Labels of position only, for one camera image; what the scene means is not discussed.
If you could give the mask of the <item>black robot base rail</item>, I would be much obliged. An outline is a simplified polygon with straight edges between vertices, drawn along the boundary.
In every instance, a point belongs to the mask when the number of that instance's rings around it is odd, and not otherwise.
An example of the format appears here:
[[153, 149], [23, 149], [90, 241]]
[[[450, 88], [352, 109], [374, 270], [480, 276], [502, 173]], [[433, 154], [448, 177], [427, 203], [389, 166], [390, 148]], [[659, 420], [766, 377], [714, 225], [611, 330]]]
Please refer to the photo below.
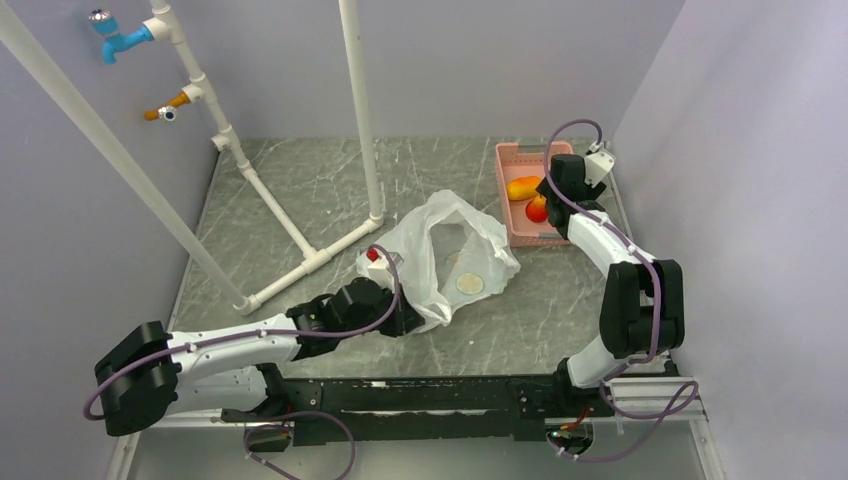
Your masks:
[[564, 423], [607, 419], [594, 389], [573, 389], [551, 374], [360, 379], [284, 379], [250, 410], [225, 409], [225, 423], [289, 418], [296, 446], [344, 442], [507, 437], [541, 441]]

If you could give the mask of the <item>orange fake fruit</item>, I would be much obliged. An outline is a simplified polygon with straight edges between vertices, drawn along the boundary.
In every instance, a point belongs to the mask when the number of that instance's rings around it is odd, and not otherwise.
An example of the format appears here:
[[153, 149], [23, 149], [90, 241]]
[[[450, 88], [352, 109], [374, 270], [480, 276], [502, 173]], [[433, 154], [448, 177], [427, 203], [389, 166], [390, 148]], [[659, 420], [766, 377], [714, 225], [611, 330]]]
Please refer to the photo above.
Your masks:
[[510, 202], [528, 201], [538, 196], [537, 188], [541, 178], [537, 176], [518, 177], [505, 186], [507, 198]]

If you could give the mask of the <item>white plastic bag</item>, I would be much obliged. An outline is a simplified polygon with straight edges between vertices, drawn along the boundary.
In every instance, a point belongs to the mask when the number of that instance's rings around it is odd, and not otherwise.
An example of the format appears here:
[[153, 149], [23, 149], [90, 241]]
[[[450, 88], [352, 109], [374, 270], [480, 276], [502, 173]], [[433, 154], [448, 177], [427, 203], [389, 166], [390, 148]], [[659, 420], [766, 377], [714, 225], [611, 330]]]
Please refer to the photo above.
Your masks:
[[520, 271], [506, 227], [451, 190], [432, 194], [376, 244], [391, 254], [405, 300], [424, 333], [450, 324], [456, 311], [498, 295]]

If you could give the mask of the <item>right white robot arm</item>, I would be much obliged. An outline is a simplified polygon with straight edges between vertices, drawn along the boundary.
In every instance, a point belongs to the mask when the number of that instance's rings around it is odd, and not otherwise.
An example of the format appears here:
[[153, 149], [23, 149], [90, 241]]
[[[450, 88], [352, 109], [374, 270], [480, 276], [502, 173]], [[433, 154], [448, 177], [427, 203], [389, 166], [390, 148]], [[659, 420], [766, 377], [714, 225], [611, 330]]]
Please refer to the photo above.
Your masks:
[[556, 154], [538, 186], [549, 224], [579, 248], [605, 279], [598, 335], [557, 368], [551, 388], [557, 411], [574, 415], [590, 399], [589, 388], [628, 364], [647, 363], [676, 349], [685, 338], [683, 272], [675, 260], [657, 259], [636, 246], [598, 203], [604, 183], [590, 184], [587, 160]]

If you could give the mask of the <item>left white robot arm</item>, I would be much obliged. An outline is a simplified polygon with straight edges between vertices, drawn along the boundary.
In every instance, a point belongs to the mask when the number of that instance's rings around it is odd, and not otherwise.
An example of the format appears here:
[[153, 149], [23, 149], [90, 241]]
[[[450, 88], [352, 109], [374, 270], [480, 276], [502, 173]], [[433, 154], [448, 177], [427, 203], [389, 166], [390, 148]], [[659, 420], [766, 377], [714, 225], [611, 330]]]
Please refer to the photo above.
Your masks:
[[333, 352], [342, 340], [378, 332], [397, 338], [425, 320], [401, 291], [364, 277], [266, 320], [205, 332], [133, 329], [94, 367], [101, 405], [84, 415], [111, 437], [145, 430], [168, 415], [224, 409], [272, 420], [288, 412], [280, 364]]

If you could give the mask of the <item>red fake fruit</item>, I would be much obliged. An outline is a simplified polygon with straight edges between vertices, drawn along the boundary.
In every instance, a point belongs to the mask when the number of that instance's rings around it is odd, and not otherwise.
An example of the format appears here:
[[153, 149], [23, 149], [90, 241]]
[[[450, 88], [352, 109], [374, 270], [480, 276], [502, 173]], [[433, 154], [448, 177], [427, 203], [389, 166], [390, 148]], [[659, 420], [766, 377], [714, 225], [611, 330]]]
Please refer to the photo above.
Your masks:
[[530, 200], [525, 205], [525, 215], [527, 219], [533, 223], [541, 224], [548, 221], [548, 213], [546, 209], [547, 200], [545, 197], [538, 195]]

